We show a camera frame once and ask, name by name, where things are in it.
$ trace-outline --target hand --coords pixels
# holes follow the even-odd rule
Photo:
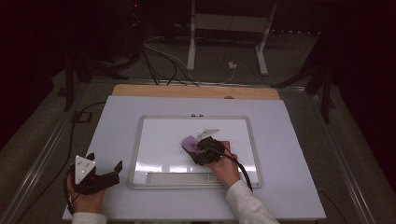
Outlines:
[[[224,145],[224,147],[231,151],[230,142],[225,141],[221,143]],[[235,154],[231,154],[229,150],[225,149],[224,153],[228,156],[234,156],[236,159],[238,159],[238,157]],[[212,170],[216,177],[220,179],[228,188],[236,181],[241,179],[238,172],[238,165],[225,156],[223,156],[219,161],[206,164],[205,166]]]
[[[67,190],[69,191],[71,202],[73,202],[74,212],[100,213],[102,210],[102,200],[105,190],[102,189],[94,194],[78,194],[73,188],[73,177],[67,177]]]

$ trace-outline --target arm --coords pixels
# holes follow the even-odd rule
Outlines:
[[[230,149],[230,142],[222,142],[222,144]],[[226,150],[225,154],[237,159],[237,156],[231,154],[229,150]],[[229,188],[226,199],[240,223],[278,223],[262,202],[253,196],[247,184],[241,180],[235,162],[223,157],[218,162],[206,166]]]
[[[67,189],[73,202],[75,213],[72,224],[106,224],[107,218],[100,214],[104,190],[90,195],[82,195],[74,192],[71,175],[67,177]]]

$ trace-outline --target dark background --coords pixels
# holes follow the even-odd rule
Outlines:
[[[77,8],[89,11],[100,1],[87,2],[93,4]],[[244,1],[238,5],[236,1],[202,0],[197,10],[219,12],[221,8],[224,14],[254,16],[268,10],[267,6],[260,5],[262,2]],[[261,7],[250,7],[258,4]],[[175,23],[189,23],[190,1],[151,0],[144,1],[144,6],[145,21],[158,34],[171,38]],[[52,90],[50,79],[64,69],[65,46],[70,39],[68,31],[73,28],[67,13],[70,8],[73,6],[64,1],[0,2],[0,148]],[[293,31],[316,35],[322,32],[306,66],[322,62],[335,64],[333,83],[339,86],[351,114],[396,191],[395,15],[394,1],[290,0],[279,2],[273,29],[276,33]],[[95,23],[91,33],[100,34],[103,30],[97,28],[101,24],[97,18],[99,16],[93,13],[86,19]],[[97,36],[99,46],[103,46],[101,41],[109,42]]]

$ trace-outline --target floor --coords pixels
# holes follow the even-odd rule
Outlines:
[[[178,72],[171,84],[182,82],[192,85],[189,81],[192,79],[203,86],[268,88],[269,84],[280,82],[300,71],[316,38],[309,35],[271,34],[264,51],[269,71],[266,77],[259,74],[253,42],[241,41],[227,47],[224,43],[213,44],[213,41],[212,44],[199,42],[195,70],[185,72],[185,76]],[[178,37],[172,44],[162,37],[153,37],[146,44],[146,48],[172,55],[169,57],[175,61],[175,57],[182,62],[187,61],[189,40],[186,37]],[[148,54],[148,59],[158,72],[157,77],[163,76],[158,82],[166,84],[174,74],[173,64],[152,54]],[[118,83],[155,84],[145,61],[142,57],[141,61],[120,72],[130,78],[127,81],[114,80],[92,71],[92,83],[76,83],[76,102],[71,111],[105,101]],[[236,68],[229,68],[229,62],[236,63]],[[317,222],[281,220],[281,223],[396,223],[396,196],[337,87],[332,86],[334,108],[330,109],[331,123],[326,124],[318,114],[318,97],[304,93],[307,81],[308,78],[298,81],[279,90],[279,94],[290,113],[327,218]],[[0,151],[0,208],[2,218],[9,218],[1,219],[3,221],[13,220],[10,223],[15,223],[20,217],[19,223],[66,223],[62,220],[65,208],[64,170],[58,172],[68,154],[72,113],[64,112],[65,99],[56,95],[64,87],[64,72],[56,76],[53,82],[54,91]],[[102,110],[102,105],[91,107],[91,122],[76,125],[71,158],[87,151]],[[46,157],[40,156],[40,152],[45,150],[51,153]],[[37,158],[40,158],[38,163],[42,163],[39,168],[35,166]],[[29,172],[37,174],[37,178],[28,178],[29,181],[22,184],[26,180],[25,176],[31,174]],[[54,183],[39,196],[54,177]],[[38,200],[23,214],[26,206],[32,204],[37,196]]]

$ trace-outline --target table top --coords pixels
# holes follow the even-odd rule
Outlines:
[[[224,96],[235,100],[221,99]],[[283,101],[276,98],[279,97],[275,90],[254,88],[117,86],[107,99],[88,150],[95,153],[98,173],[108,173],[120,160],[124,164],[120,183],[106,191],[103,213],[110,220],[235,219],[225,200],[226,189],[127,188],[139,119],[146,115],[196,113],[250,119],[263,178],[263,187],[255,189],[254,195],[276,218],[325,218],[288,111]],[[70,215],[65,212],[64,218],[69,219]]]

